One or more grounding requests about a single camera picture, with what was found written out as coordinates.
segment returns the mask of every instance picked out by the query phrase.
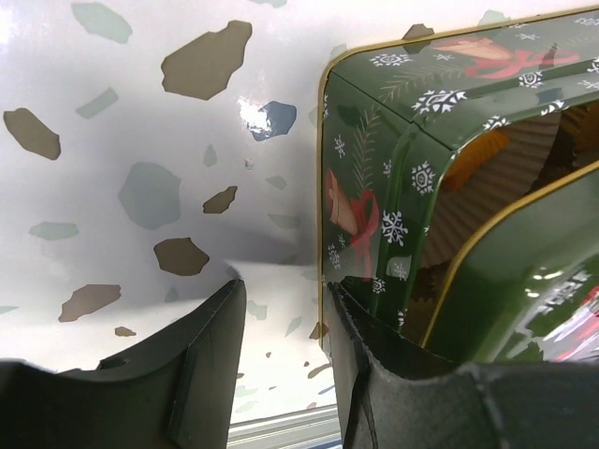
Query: white snowflake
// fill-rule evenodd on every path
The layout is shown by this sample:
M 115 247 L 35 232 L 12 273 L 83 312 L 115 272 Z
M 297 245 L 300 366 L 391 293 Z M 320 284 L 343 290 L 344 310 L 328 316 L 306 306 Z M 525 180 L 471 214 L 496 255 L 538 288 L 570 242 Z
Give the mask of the white snowflake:
M 519 85 L 536 89 L 543 85 L 543 72 L 525 73 L 518 77 Z
M 524 33 L 520 33 L 519 35 L 516 35 L 516 37 L 519 37 L 521 40 L 536 40 L 540 38 L 540 36 L 537 35 L 526 35 Z
M 483 128 L 485 128 L 486 131 L 489 131 L 490 129 L 499 128 L 501 126 L 508 126 L 509 124 L 511 123 L 506 118 L 500 117 L 499 115 L 493 115 L 483 124 Z
M 541 110 L 541 116 L 548 115 L 556 110 L 567 109 L 565 108 L 565 102 L 563 100 L 553 100 L 547 105 L 546 108 Z
M 329 96 L 327 94 L 325 94 L 325 101 L 324 101 L 324 110 L 322 112 L 322 118 L 326 119 L 329 116 L 329 104 L 327 103 L 327 100 L 329 100 Z
M 432 192 L 432 182 L 434 177 L 435 173 L 432 171 L 429 161 L 425 161 L 418 166 L 412 167 L 412 186 L 415 187 L 416 191 L 421 195 Z
M 408 229 L 403 225 L 402 213 L 399 211 L 387 213 L 383 210 L 381 233 L 389 243 L 399 243 L 403 246 L 403 237 L 408 233 Z
M 391 160 L 383 163 L 383 174 L 387 177 L 391 176 Z
M 407 281 L 409 271 L 405 269 L 405 266 L 401 262 L 393 262 L 391 267 L 391 273 L 393 277 L 400 278 L 402 281 Z
M 572 279 L 574 281 L 578 281 L 578 282 L 586 282 L 589 280 L 590 277 L 591 277 L 591 274 L 589 274 L 588 271 L 583 269 L 582 271 L 579 271 L 577 274 L 572 276 Z
M 339 158 L 345 156 L 345 142 L 341 138 L 341 134 L 335 138 L 335 151 L 339 154 Z
M 385 281 L 380 278 L 373 278 L 373 293 L 377 295 L 385 293 Z
M 464 91 L 427 91 L 419 97 L 412 109 L 420 114 L 431 110 L 434 112 L 441 111 L 442 113 L 449 112 L 461 100 L 466 99 Z
M 410 58 L 410 56 L 408 56 L 407 54 L 382 53 L 377 56 L 374 56 L 370 59 L 370 61 L 377 67 L 380 67 L 381 65 L 402 65 L 412 61 L 412 58 Z
M 580 84 L 581 86 L 584 86 L 586 89 L 595 89 L 595 90 L 599 90 L 599 82 L 590 82 L 590 81 L 581 81 L 578 84 Z
M 581 17 L 580 19 L 576 19 L 574 23 L 579 23 L 585 26 L 597 26 L 599 25 L 599 19 L 593 19 L 590 17 Z
M 335 269 L 341 269 L 341 257 L 332 243 L 329 245 L 329 259 Z
M 453 59 L 453 55 L 451 54 L 435 54 L 434 55 L 435 59 L 437 61 L 451 61 Z
M 591 67 L 587 68 L 587 72 L 599 73 L 599 57 L 592 60 Z

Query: red bow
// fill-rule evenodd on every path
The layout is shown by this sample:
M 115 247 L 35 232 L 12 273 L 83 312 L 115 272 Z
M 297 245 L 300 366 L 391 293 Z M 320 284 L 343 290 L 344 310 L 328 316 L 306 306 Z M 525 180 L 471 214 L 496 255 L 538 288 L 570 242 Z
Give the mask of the red bow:
M 373 209 L 371 216 L 366 217 L 366 205 L 371 200 Z M 356 259 L 364 259 L 364 279 L 370 279 L 372 273 L 371 262 L 371 237 L 378 227 L 379 209 L 372 190 L 362 192 L 360 199 L 352 199 L 352 211 L 358 223 L 358 233 L 351 238 L 352 246 L 356 250 Z
M 475 58 L 476 65 L 468 67 L 464 73 L 473 78 L 486 78 L 491 80 L 502 80 L 516 75 L 520 70 L 526 67 L 535 67 L 553 64 L 575 63 L 580 57 L 570 51 L 550 51 L 548 53 L 533 53 L 532 51 L 516 50 L 513 59 L 492 60 Z M 489 69 L 498 70 L 485 73 Z

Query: terrazzo pattern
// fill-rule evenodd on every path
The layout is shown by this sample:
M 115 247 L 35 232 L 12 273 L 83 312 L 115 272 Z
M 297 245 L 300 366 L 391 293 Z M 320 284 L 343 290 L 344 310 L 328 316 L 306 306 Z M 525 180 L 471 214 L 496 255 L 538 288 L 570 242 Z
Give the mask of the terrazzo pattern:
M 0 356 L 93 369 L 241 276 L 232 422 L 333 403 L 315 300 L 327 63 L 406 33 L 592 5 L 3 2 Z

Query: gold rim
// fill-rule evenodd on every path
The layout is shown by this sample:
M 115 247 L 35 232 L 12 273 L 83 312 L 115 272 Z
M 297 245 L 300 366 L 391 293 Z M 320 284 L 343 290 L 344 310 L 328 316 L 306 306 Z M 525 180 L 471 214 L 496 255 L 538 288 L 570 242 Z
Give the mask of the gold rim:
M 569 16 L 572 14 L 579 14 L 582 12 L 587 12 L 587 11 L 594 11 L 598 8 L 598 6 L 594 6 L 594 7 L 578 7 L 578 8 L 574 8 L 574 9 L 568 9 L 566 11 L 561 11 L 561 12 L 554 12 L 554 13 L 549 13 L 549 14 L 542 14 L 542 15 L 537 15 L 537 16 L 532 16 L 532 17 L 526 17 L 523 19 L 517 19 L 517 20 L 513 20 L 513 21 L 506 21 L 506 22 L 499 22 L 499 23 L 492 23 L 489 25 L 483 25 L 483 26 L 473 26 L 473 27 L 469 27 L 469 28 L 462 28 L 460 30 L 457 31 L 449 31 L 449 32 L 443 32 L 443 33 L 436 33 L 430 36 L 424 36 L 421 38 L 417 38 L 417 39 L 399 39 L 399 40 L 390 40 L 387 42 L 383 42 L 383 43 L 378 43 L 378 44 L 371 44 L 371 45 L 365 45 L 362 47 L 357 47 L 355 49 L 346 51 L 344 53 L 342 53 L 341 55 L 337 56 L 335 59 L 333 59 L 332 61 L 329 62 L 329 64 L 327 65 L 327 67 L 325 68 L 325 71 L 323 72 L 322 77 L 320 78 L 320 84 L 319 84 L 319 88 L 318 88 L 318 117 L 317 117 L 317 122 L 316 122 L 316 129 L 317 129 L 317 134 L 316 134 L 316 174 L 317 174 L 317 178 L 316 178 L 316 191 L 317 191 L 317 198 L 316 198 L 316 204 L 318 207 L 318 211 L 316 214 L 316 219 L 318 220 L 318 224 L 317 224 L 317 250 L 318 250 L 318 323 L 322 324 L 323 323 L 323 279 L 322 279 L 322 268 L 323 268 L 323 254 L 322 254 L 322 118 L 323 118 L 323 113 L 324 113 L 324 96 L 325 96 L 325 88 L 327 87 L 327 81 L 329 80 L 329 73 L 330 71 L 333 69 L 334 66 L 336 66 L 338 63 L 340 63 L 343 59 L 348 58 L 349 56 L 352 56 L 354 54 L 358 54 L 358 53 L 362 53 L 364 51 L 372 51 L 372 50 L 380 50 L 380 49 L 384 49 L 386 47 L 396 47 L 398 45 L 405 45 L 405 44 L 413 44 L 415 42 L 424 42 L 427 40 L 435 40 L 435 39 L 439 39 L 442 37 L 450 37 L 450 36 L 458 36 L 458 35 L 464 35 L 467 33 L 473 33 L 476 31 L 487 31 L 487 30 L 492 30 L 492 29 L 497 29 L 497 28 L 503 28 L 509 25 L 513 25 L 516 23 L 530 23 L 530 22 L 539 22 L 539 21 L 545 21 L 548 19 L 555 19 L 558 17 L 563 17 L 563 16 Z M 569 175 L 568 177 L 562 178 L 561 180 L 555 181 L 555 182 L 560 182 L 563 181 L 563 183 L 561 183 L 560 185 L 556 185 L 553 186 L 553 184 L 550 184 L 549 186 L 547 186 L 545 189 L 547 189 L 548 187 L 553 187 L 552 190 L 556 190 L 558 188 L 560 188 L 561 186 L 565 185 L 568 182 L 574 181 L 576 178 L 570 178 L 572 175 Z M 544 189 L 541 189 L 539 191 L 537 191 L 535 194 L 538 194 L 540 192 L 544 192 Z M 529 198 L 529 196 L 526 196 L 524 198 L 522 198 L 520 201 Z M 456 256 L 456 258 L 454 259 L 454 261 L 457 261 L 460 253 L 458 253 L 458 255 Z M 455 266 L 454 268 L 454 274 L 455 271 L 457 271 L 459 266 Z M 441 305 L 441 298 L 445 298 L 445 289 L 446 286 L 444 285 L 444 292 L 442 294 L 442 296 L 440 297 L 439 303 L 437 304 L 437 308 L 435 309 L 434 315 L 432 317 L 431 320 L 431 325 L 434 321 L 434 319 L 437 316 L 437 313 L 439 311 L 439 307 Z M 426 343 L 429 335 L 431 332 L 431 327 L 429 327 L 429 329 L 427 330 L 427 333 L 424 337 L 423 345 Z M 319 337 L 319 344 L 322 347 L 323 345 L 323 332 L 320 332 L 320 337 Z

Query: green tin box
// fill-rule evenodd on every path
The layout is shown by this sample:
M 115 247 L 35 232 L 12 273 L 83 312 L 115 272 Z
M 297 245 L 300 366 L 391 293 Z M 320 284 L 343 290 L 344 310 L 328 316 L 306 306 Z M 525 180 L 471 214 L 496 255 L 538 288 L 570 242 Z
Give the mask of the green tin box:
M 572 358 L 579 333 L 555 336 L 582 315 L 597 326 L 583 353 L 599 348 L 599 319 L 580 311 L 599 284 L 596 100 L 599 9 L 334 61 L 319 124 L 324 351 L 326 282 L 456 361 Z

